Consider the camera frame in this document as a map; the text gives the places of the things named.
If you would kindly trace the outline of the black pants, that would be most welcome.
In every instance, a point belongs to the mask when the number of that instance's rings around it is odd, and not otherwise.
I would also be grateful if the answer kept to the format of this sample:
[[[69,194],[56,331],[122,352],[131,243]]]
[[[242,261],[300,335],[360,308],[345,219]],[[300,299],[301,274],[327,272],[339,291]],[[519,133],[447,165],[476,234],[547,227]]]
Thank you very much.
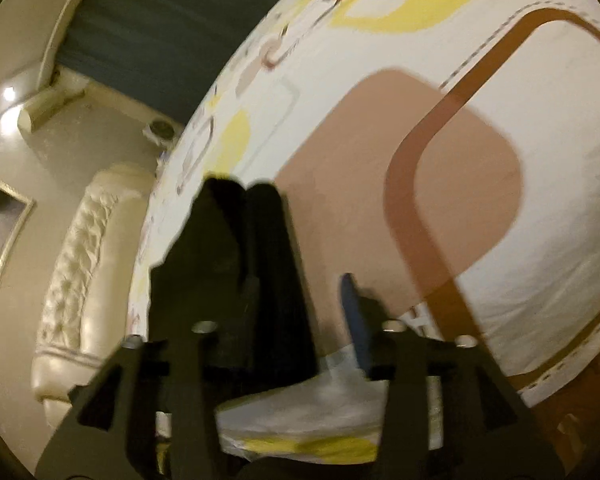
[[[174,370],[194,364],[193,327],[218,326],[218,402],[318,374],[309,309],[282,198],[271,183],[204,181],[180,236],[150,272],[149,338]]]

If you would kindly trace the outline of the cream tufted headboard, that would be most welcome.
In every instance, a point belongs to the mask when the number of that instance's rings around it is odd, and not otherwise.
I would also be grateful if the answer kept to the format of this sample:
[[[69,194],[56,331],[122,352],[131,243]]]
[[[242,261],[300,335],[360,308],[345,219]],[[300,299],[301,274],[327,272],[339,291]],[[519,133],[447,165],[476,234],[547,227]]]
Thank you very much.
[[[154,176],[128,164],[94,175],[57,256],[32,361],[31,386],[57,428],[69,391],[87,384],[125,336],[134,262]]]

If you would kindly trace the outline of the patterned white bed sheet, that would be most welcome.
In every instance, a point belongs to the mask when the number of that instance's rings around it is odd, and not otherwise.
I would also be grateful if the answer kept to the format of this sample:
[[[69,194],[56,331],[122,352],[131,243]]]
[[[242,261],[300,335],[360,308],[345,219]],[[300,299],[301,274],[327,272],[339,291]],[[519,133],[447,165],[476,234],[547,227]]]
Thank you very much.
[[[227,451],[374,457],[385,389],[355,366],[346,273],[419,333],[483,344],[566,460],[600,436],[597,0],[280,0],[161,169],[134,332],[208,177],[283,194],[322,358],[223,408]]]

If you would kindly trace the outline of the small desk fan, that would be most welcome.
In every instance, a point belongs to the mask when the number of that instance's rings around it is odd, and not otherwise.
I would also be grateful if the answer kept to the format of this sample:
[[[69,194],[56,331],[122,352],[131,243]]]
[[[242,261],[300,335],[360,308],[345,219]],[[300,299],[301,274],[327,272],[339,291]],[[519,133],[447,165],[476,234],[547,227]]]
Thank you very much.
[[[143,128],[143,136],[158,148],[168,150],[176,138],[176,132],[170,122],[155,119]]]

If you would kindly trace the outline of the dark green curtain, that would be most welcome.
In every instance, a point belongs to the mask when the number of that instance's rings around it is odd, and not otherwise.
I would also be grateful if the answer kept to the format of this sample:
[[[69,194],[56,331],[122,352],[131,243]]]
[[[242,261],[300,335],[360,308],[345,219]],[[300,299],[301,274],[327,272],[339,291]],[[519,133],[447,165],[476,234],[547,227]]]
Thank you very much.
[[[188,122],[278,0],[82,0],[57,64]]]

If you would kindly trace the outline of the white wall air conditioner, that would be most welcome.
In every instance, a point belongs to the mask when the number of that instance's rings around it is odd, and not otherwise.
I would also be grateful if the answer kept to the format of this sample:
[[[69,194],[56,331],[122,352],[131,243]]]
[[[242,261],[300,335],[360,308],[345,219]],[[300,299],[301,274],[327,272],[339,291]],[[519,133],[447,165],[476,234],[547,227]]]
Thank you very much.
[[[17,118],[21,133],[31,134],[42,127],[67,103],[84,95],[83,89],[50,86],[31,96],[22,104]]]

